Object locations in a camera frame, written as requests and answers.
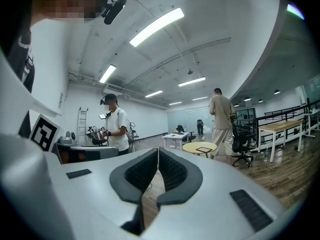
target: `beige pants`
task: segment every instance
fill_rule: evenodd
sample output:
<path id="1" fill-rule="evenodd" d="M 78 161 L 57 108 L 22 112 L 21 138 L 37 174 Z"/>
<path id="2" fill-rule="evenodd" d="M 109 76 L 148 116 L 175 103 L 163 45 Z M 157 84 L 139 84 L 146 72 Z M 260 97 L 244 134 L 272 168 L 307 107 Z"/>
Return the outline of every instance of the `beige pants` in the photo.
<path id="1" fill-rule="evenodd" d="M 213 129 L 212 143 L 216 144 L 216 150 L 211 152 L 212 156 L 216 156 L 221 144 L 224 144 L 225 154 L 232 156 L 232 144 L 234 143 L 232 128 L 230 129 Z"/>

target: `floor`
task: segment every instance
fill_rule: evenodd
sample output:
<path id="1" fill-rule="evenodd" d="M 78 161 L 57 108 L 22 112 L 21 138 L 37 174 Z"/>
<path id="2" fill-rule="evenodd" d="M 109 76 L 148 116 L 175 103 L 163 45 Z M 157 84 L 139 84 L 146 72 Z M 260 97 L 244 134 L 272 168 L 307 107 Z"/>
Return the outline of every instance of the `floor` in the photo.
<path id="1" fill-rule="evenodd" d="M 264 161 L 264 155 L 253 153 L 254 162 L 251 168 L 247 168 L 244 161 L 236 163 L 235 167 L 245 175 L 251 177 L 258 184 L 264 186 L 273 195 L 278 197 L 286 208 L 291 207 L 297 201 L 302 200 L 308 193 L 313 177 L 319 168 L 320 161 L 320 132 L 312 132 L 315 138 L 302 138 L 301 151 L 298 153 L 295 147 L 298 140 L 291 141 L 285 145 L 277 146 L 273 163 Z M 193 141 L 211 141 L 211 134 L 205 133 Z M 168 142 L 167 148 L 173 148 L 175 142 Z M 164 141 L 161 136 L 151 137 L 135 143 L 135 150 L 163 147 Z M 222 148 L 218 151 L 215 160 L 226 162 L 226 155 Z M 165 192 L 162 175 L 156 172 L 152 182 L 152 188 L 142 196 L 144 224 L 147 228 L 158 214 L 156 206 L 157 197 Z"/>

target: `man in beige clothing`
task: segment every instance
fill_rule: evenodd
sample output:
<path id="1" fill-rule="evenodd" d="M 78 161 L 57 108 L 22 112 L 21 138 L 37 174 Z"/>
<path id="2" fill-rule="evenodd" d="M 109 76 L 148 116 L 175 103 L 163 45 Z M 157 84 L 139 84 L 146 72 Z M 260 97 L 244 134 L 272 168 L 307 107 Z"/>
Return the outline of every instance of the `man in beige clothing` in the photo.
<path id="1" fill-rule="evenodd" d="M 214 116 L 215 124 L 212 134 L 212 142 L 216 144 L 216 150 L 211 153 L 210 158 L 214 158 L 223 143 L 226 152 L 226 162 L 229 165 L 231 165 L 231 158 L 234 153 L 232 150 L 234 138 L 230 115 L 235 113 L 234 106 L 231 104 L 230 100 L 222 96 L 221 89 L 214 89 L 214 95 L 210 99 L 210 114 Z"/>

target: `table leg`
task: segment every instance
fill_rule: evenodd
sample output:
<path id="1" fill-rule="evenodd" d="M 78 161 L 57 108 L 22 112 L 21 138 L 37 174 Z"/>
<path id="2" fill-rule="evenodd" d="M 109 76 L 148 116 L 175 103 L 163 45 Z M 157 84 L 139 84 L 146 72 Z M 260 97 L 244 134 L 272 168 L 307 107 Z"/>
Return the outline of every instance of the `table leg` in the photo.
<path id="1" fill-rule="evenodd" d="M 298 145 L 298 152 L 300 152 L 301 149 L 301 140 L 302 140 L 302 122 L 300 123 L 300 136 L 299 136 L 299 145 Z"/>
<path id="2" fill-rule="evenodd" d="M 309 126 L 309 129 L 308 129 L 308 134 L 305 134 L 305 136 L 315 138 L 316 136 L 311 135 L 311 122 L 310 122 L 310 119 L 311 119 L 311 116 L 308 115 L 308 126 Z"/>
<path id="3" fill-rule="evenodd" d="M 283 147 L 286 145 L 286 130 L 283 131 Z"/>
<path id="4" fill-rule="evenodd" d="M 276 149 L 276 132 L 274 131 L 272 135 L 272 149 L 271 149 L 270 163 L 274 161 L 275 149 Z"/>
<path id="5" fill-rule="evenodd" d="M 260 147 L 261 147 L 261 130 L 259 129 L 259 145 L 258 145 L 258 153 L 260 153 Z"/>
<path id="6" fill-rule="evenodd" d="M 309 135 L 311 135 L 311 116 L 310 115 L 308 115 L 308 124 L 309 124 Z"/>
<path id="7" fill-rule="evenodd" d="M 320 131 L 320 129 L 319 129 L 319 112 L 316 113 L 316 124 L 317 124 L 317 126 L 316 126 L 316 129 L 314 129 L 314 130 Z"/>

